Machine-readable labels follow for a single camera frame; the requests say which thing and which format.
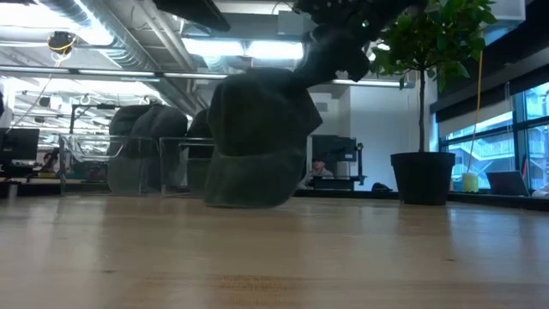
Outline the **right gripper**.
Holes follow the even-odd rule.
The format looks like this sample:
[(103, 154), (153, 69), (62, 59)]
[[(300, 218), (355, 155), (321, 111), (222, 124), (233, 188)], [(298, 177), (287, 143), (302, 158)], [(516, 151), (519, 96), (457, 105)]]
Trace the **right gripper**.
[(379, 39), (386, 21), (328, 19), (315, 20), (315, 24), (311, 30), (311, 42), (302, 43), (303, 56), (295, 68), (298, 85), (309, 88), (331, 82), (337, 77), (337, 70), (346, 72), (354, 82), (361, 80), (370, 66), (363, 48)]

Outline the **grey ceiling box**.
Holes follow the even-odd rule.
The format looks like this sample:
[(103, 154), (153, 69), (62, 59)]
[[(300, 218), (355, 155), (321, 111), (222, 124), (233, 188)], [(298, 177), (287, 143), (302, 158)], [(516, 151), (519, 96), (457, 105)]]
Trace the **grey ceiling box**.
[(280, 11), (277, 18), (277, 33), (279, 35), (301, 36), (312, 30), (316, 24), (308, 15), (300, 15), (293, 11)]

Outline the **person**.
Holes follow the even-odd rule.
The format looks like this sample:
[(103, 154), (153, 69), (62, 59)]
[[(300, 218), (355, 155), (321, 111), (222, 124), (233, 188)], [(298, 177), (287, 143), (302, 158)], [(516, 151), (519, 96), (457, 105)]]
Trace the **person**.
[(43, 157), (43, 166), (41, 171), (44, 173), (54, 173), (55, 165), (59, 160), (59, 148), (54, 148), (52, 151), (45, 153)]
[(318, 158), (312, 159), (312, 168), (301, 179), (298, 184), (300, 190), (307, 190), (311, 188), (311, 184), (314, 178), (333, 178), (334, 174), (325, 167), (325, 163)]

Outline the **green potted plant, black pot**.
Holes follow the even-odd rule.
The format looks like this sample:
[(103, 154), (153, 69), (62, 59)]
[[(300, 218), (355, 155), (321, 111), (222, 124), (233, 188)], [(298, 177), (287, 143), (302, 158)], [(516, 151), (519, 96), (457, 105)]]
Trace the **green potted plant, black pot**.
[(444, 205), (449, 194), (455, 155), (425, 150), (425, 83), (445, 87), (450, 77), (469, 78), (465, 62), (482, 61), (486, 48), (481, 28), (497, 21), (492, 0), (402, 0), (404, 10), (386, 26), (375, 47), (371, 71), (399, 76), (419, 74), (419, 150), (390, 156), (402, 203)]

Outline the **yellow cup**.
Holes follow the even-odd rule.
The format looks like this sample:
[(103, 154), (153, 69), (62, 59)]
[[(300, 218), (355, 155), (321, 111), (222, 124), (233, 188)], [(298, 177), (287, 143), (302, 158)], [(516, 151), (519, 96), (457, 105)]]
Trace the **yellow cup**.
[(464, 173), (462, 175), (462, 191), (475, 193), (479, 191), (478, 175), (476, 173)]

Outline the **long ceiling light strip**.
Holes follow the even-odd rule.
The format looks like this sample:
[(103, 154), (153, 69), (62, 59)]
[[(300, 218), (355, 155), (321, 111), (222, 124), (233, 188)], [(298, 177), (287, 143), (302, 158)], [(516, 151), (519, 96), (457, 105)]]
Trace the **long ceiling light strip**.
[[(28, 75), (53, 75), (53, 76), (100, 76), (116, 77), (121, 80), (136, 80), (138, 82), (149, 82), (159, 79), (189, 79), (189, 80), (222, 80), (227, 74), (210, 73), (187, 73), (187, 72), (154, 72), (154, 71), (131, 71), (131, 70), (94, 70), (77, 68), (56, 68), (56, 67), (33, 67), (17, 65), (0, 65), (0, 73), (7, 75), (28, 74)], [(398, 88), (399, 82), (384, 80), (360, 80), (353, 82), (351, 80), (335, 79), (324, 84), (342, 85), (342, 86), (360, 86), (360, 87), (380, 87), (380, 88)]]

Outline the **clear plastic bin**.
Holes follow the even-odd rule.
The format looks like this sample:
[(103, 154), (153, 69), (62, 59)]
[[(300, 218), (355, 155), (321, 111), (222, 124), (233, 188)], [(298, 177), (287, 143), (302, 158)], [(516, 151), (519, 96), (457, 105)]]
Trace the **clear plastic bin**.
[(61, 135), (61, 193), (198, 197), (213, 150), (200, 137)]

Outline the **black computer monitor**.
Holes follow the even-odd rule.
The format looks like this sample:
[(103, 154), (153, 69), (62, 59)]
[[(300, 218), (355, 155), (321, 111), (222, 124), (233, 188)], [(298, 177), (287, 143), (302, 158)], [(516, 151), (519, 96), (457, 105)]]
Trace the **black computer monitor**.
[(0, 128), (0, 164), (34, 161), (38, 142), (39, 129)]

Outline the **silver ceiling air duct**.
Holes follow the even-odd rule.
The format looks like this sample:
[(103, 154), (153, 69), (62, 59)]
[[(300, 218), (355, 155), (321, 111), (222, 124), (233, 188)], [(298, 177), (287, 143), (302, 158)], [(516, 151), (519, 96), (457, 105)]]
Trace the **silver ceiling air duct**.
[[(36, 1), (78, 26), (106, 30), (112, 38), (113, 49), (104, 51), (104, 54), (122, 70), (161, 71), (160, 66), (112, 13), (104, 0)], [(176, 82), (161, 79), (159, 82), (146, 82), (146, 85), (158, 91), (167, 103), (191, 115), (206, 108), (198, 94), (193, 94)]]

